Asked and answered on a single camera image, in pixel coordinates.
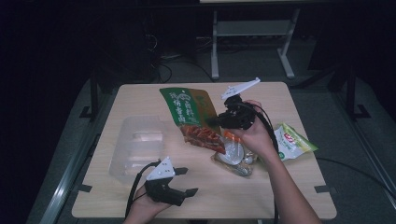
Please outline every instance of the white plastic bracket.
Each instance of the white plastic bracket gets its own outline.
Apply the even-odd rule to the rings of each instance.
[[[161,163],[154,168],[146,177],[147,180],[165,179],[176,175],[171,159],[166,157]]]
[[[225,100],[229,97],[239,94],[242,91],[249,89],[250,87],[256,85],[259,82],[260,82],[260,79],[258,77],[256,77],[256,79],[254,79],[252,81],[245,82],[245,83],[233,86],[233,87],[229,86],[228,90],[226,92],[224,92],[224,94],[221,95],[221,99]]]

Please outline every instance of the green snack bag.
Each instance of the green snack bag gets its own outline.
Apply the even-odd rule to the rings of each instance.
[[[275,130],[275,136],[279,145],[279,157],[282,161],[296,159],[305,152],[318,149],[286,123],[279,125],[279,128]]]
[[[225,154],[219,126],[209,126],[207,120],[217,116],[206,91],[187,88],[160,89],[184,141]]]

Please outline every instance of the snack package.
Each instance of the snack package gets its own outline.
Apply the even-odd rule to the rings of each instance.
[[[209,126],[207,120],[214,118],[215,107],[206,91],[187,88],[160,89],[168,104],[172,118],[181,130],[184,141],[225,154],[219,126]]]
[[[257,155],[248,150],[242,139],[234,134],[225,130],[223,135],[226,153],[215,153],[211,157],[212,161],[236,175],[251,175]]]
[[[279,128],[275,130],[275,136],[279,145],[279,157],[282,161],[296,159],[305,152],[318,149],[286,123],[279,125]]]

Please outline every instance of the dark background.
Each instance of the dark background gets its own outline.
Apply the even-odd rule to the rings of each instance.
[[[174,10],[157,12],[161,19],[147,22],[142,14],[104,16],[49,0],[2,1],[0,10],[0,218],[23,223],[92,71],[104,91],[126,82],[148,83],[155,74],[149,65],[158,54],[147,53],[144,33],[156,33],[161,48],[172,46],[193,58],[194,38],[211,36],[212,19],[210,11]],[[249,19],[255,13],[230,10],[223,16]],[[395,25],[389,1],[303,7],[295,37],[317,39],[312,69],[340,61],[353,65],[395,119]]]

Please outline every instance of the wooden tabletop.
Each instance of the wooden tabletop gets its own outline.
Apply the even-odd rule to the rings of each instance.
[[[123,217],[132,184],[121,183],[109,174],[109,166],[118,141],[121,125],[131,116],[159,116],[164,124],[162,159],[170,156],[174,167],[187,167],[186,175],[175,176],[173,189],[198,188],[192,198],[181,206],[172,206],[157,217],[163,218],[272,218],[273,192],[265,166],[255,164],[249,177],[234,175],[216,165],[210,157],[214,151],[191,146],[172,120],[160,88],[183,87],[209,93],[217,113],[225,111],[220,99],[228,86],[239,83],[144,84],[120,87],[98,142],[83,185],[92,186],[90,192],[80,191],[72,214],[75,217]],[[259,83],[241,94],[242,99],[262,103],[272,123],[286,122],[306,136],[303,124],[291,99],[288,87],[281,82]],[[330,193],[317,193],[315,186],[326,185],[313,153],[306,153],[285,165],[305,198],[318,216],[331,219],[336,210]]]

